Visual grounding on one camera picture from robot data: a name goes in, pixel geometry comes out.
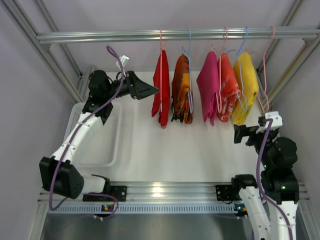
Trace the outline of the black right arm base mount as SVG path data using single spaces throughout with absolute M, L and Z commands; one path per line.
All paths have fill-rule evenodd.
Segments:
M 216 199 L 226 204 L 231 204 L 241 199 L 231 184 L 218 184 L 215 186 L 215 192 Z

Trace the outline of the red trousers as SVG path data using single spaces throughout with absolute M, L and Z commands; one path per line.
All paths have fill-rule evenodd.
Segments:
M 166 128 L 169 120 L 170 110 L 170 73 L 167 53 L 162 50 L 155 72 L 153 75 L 153 85 L 159 89 L 159 92 L 154 95 L 154 100 L 151 109 L 151 116 L 158 115 L 158 123 L 162 128 Z

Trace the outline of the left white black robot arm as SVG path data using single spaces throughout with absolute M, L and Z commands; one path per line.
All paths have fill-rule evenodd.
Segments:
M 159 92 L 140 80 L 134 71 L 119 73 L 121 79 L 111 80 L 103 70 L 95 70 L 89 75 L 89 97 L 84 104 L 79 120 L 52 156 L 43 157 L 39 163 L 42 187 L 49 192 L 69 199 L 91 193 L 107 194 L 110 180 L 91 174 L 83 176 L 73 165 L 85 154 L 93 137 L 102 130 L 113 110 L 112 101 L 126 95 L 134 100 L 142 100 Z

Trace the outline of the pink hanger with red trousers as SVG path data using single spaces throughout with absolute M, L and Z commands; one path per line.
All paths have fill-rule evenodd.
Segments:
M 163 41 L 162 41 L 162 28 L 160 29 L 159 34 L 159 40 L 160 40 L 160 112 L 161 116 L 163 114 L 163 85 L 162 85 L 162 71 L 163 71 Z

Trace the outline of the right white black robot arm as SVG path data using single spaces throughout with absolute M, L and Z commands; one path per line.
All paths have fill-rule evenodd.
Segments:
M 255 173 L 238 174 L 231 179 L 233 192 L 244 203 L 255 240 L 295 240 L 299 183 L 293 172 L 297 145 L 287 137 L 277 137 L 270 125 L 234 126 L 234 143 L 247 137 L 247 146 L 258 154 Z

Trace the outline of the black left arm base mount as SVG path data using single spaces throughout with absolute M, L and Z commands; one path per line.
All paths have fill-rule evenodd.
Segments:
M 109 192 L 103 193 L 103 194 L 113 196 L 119 202 L 125 202 L 127 200 L 127 189 L 128 187 L 126 185 L 111 186 Z M 111 202 L 113 201 L 113 199 L 107 196 L 96 196 L 96 195 L 85 194 L 82 197 L 82 201 L 83 202 Z

